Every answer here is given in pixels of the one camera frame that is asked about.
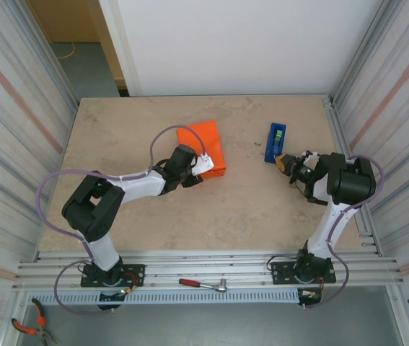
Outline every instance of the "white wall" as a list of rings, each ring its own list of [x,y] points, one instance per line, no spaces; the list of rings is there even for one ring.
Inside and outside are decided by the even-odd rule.
[[[337,87],[381,0],[100,0],[131,95]]]

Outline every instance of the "floor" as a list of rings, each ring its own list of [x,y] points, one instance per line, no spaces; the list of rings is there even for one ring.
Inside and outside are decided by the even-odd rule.
[[[334,151],[321,97],[135,97],[83,99],[63,169],[119,175],[149,165],[149,144],[162,129],[215,119],[227,170],[194,187],[134,200],[120,207],[110,230],[118,250],[298,249],[313,234],[325,207],[308,203],[276,165],[265,163],[272,122],[287,125],[284,151]],[[155,162],[170,157],[174,131],[154,148]],[[82,177],[58,178],[48,219],[71,230],[61,209]],[[361,247],[351,221],[338,247]],[[46,229],[44,250],[82,249]]]
[[[72,316],[59,306],[45,306],[45,313],[60,345],[402,345],[384,287],[346,288],[328,305],[307,311],[292,303],[208,303],[121,306],[99,317]],[[25,325],[35,319],[30,306]],[[18,346],[38,345],[38,338],[20,335]]]
[[[57,57],[72,51],[71,43],[52,43]],[[58,60],[79,99],[84,97],[119,97],[102,46],[99,43],[75,43],[74,54]]]

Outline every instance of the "gray floor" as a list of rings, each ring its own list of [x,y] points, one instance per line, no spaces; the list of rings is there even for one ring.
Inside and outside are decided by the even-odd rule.
[[[79,98],[119,97],[102,46],[99,43],[75,43],[74,54],[58,60]],[[56,56],[66,56],[71,43],[52,43]]]
[[[45,310],[59,345],[398,346],[385,292],[346,288],[328,305],[307,311],[282,303],[121,306],[104,316],[73,316],[59,306]],[[25,323],[32,326],[35,318],[34,307],[28,308]],[[41,344],[22,334],[18,345]]]

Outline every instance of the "blue box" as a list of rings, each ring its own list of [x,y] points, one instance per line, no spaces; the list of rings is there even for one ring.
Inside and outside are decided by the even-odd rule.
[[[279,141],[276,140],[276,133],[281,130],[283,133]],[[265,162],[275,163],[275,157],[283,153],[284,137],[286,136],[286,125],[271,123],[268,133],[267,148],[265,149]]]

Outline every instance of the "table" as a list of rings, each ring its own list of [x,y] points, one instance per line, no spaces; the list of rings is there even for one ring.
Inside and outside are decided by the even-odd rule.
[[[215,119],[227,171],[194,187],[121,206],[110,230],[117,250],[298,249],[325,207],[308,203],[276,165],[263,161],[271,123],[287,125],[284,152],[334,151],[321,97],[136,97],[83,99],[62,169],[119,175],[149,165],[149,144],[170,125]],[[154,148],[155,162],[177,145],[174,130]],[[58,178],[48,219],[71,230],[61,209],[82,177]],[[349,222],[338,246],[361,246]],[[75,239],[45,229],[40,249],[82,249]]]

